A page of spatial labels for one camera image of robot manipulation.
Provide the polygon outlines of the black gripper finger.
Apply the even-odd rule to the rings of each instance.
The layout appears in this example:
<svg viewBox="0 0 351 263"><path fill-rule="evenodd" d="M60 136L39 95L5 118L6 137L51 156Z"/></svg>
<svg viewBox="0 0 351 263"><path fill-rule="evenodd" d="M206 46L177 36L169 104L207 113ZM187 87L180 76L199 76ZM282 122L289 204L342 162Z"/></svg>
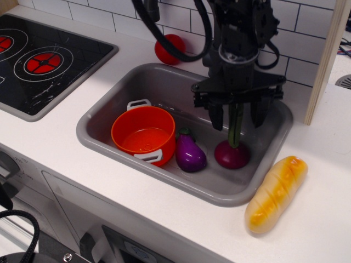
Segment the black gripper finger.
<svg viewBox="0 0 351 263"><path fill-rule="evenodd" d="M216 130L223 129L223 108L221 105L209 105L208 113L212 127Z"/></svg>
<svg viewBox="0 0 351 263"><path fill-rule="evenodd" d="M264 123L271 104L271 98L263 98L261 101L250 104L251 121L255 128L260 127Z"/></svg>

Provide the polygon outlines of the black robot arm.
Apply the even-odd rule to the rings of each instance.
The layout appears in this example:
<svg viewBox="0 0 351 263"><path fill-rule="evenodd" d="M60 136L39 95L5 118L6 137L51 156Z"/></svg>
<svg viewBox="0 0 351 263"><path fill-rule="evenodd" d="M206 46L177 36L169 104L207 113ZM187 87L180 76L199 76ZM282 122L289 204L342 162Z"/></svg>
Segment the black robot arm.
<svg viewBox="0 0 351 263"><path fill-rule="evenodd" d="M223 106L249 103L255 127L263 124L274 99L283 97L285 76L268 73L278 64L258 62L259 52L269 47L280 53L271 39L279 21L270 1L211 1L214 39L203 59L209 78L192 86L194 105L208 110L212 126L223 127Z"/></svg>

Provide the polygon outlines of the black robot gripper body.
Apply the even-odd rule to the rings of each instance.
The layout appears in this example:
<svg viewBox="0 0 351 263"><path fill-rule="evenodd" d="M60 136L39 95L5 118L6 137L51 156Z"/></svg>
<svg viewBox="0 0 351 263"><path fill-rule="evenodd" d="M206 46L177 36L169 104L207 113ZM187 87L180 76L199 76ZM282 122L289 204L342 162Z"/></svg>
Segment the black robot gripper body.
<svg viewBox="0 0 351 263"><path fill-rule="evenodd" d="M211 105L282 99L286 77L266 73L278 64L280 53L276 46L268 47L276 55L276 60L270 65L260 65L257 61L259 50L240 57L222 51L221 45L211 46L210 53L203 59L203 64L209 68L209 77L191 87L194 106L208 110Z"/></svg>

